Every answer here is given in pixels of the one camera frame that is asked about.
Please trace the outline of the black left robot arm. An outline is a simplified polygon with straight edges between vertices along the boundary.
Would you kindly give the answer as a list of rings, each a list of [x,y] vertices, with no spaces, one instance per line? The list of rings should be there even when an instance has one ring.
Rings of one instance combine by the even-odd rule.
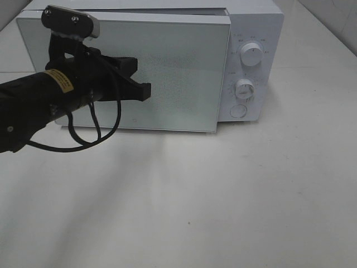
[[[58,147],[43,145],[32,136],[48,123],[67,117],[70,136],[78,152],[109,138],[98,132],[95,141],[85,141],[74,129],[73,112],[89,107],[95,125],[95,102],[121,104],[145,101],[151,96],[149,83],[132,79],[138,61],[132,57],[113,58],[82,41],[52,34],[50,60],[45,70],[1,84],[1,151],[17,152],[24,146],[59,152]]]

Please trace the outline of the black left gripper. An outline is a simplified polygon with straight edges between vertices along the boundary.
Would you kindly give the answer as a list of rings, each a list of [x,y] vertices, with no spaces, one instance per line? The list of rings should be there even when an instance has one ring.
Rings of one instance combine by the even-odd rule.
[[[113,75],[112,69],[125,76]],[[46,70],[56,69],[67,75],[75,89],[99,88],[102,101],[140,101],[151,97],[151,83],[138,83],[131,76],[138,70],[133,57],[110,57],[82,41],[51,35]]]

